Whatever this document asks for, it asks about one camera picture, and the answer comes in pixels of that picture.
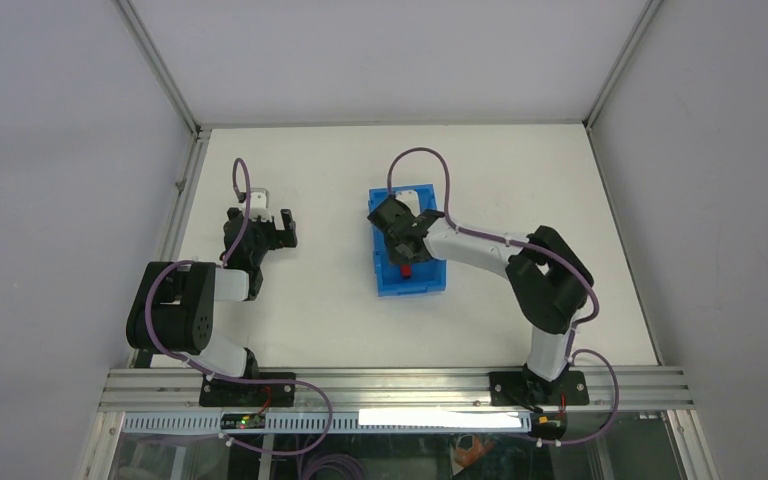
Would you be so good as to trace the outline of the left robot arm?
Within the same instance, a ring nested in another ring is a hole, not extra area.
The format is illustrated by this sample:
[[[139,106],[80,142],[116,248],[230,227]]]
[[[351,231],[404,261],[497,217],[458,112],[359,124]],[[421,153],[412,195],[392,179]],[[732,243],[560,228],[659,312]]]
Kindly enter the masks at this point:
[[[223,394],[237,406],[248,406],[261,392],[256,357],[215,331],[214,307],[256,300],[267,253],[297,247],[298,237],[289,209],[279,218],[258,209],[246,219],[242,209],[232,207],[227,216],[218,264],[147,264],[126,321],[126,339],[135,349],[166,354],[211,379],[223,379]]]

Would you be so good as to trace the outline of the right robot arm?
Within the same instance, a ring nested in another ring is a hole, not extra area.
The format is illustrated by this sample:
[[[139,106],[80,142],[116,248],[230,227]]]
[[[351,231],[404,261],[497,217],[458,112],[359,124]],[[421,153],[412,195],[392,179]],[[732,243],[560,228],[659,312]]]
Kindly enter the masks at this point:
[[[562,394],[574,318],[588,301],[596,305],[597,300],[592,274],[555,229],[541,226],[527,235],[483,232],[454,222],[442,211],[426,209],[416,215],[394,195],[375,206],[368,220],[382,234],[394,265],[450,261],[507,279],[532,325],[525,394],[538,405]]]

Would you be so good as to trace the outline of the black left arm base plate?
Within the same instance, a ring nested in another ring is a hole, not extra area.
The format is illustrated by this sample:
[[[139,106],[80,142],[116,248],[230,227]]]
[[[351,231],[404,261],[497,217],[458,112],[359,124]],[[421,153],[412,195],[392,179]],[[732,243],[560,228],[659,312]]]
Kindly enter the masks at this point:
[[[295,401],[295,386],[290,380],[296,374],[288,371],[260,374],[265,385],[250,385],[226,380],[203,377],[198,404],[201,407],[239,407],[253,409],[269,403],[271,407],[292,407]]]

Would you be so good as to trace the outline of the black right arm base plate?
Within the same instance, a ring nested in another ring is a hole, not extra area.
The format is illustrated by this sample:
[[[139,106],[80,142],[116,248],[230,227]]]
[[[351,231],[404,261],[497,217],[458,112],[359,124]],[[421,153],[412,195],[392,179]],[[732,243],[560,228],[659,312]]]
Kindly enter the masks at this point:
[[[533,408],[590,403],[585,375],[580,371],[565,370],[553,381],[525,371],[491,371],[488,380],[492,406]]]

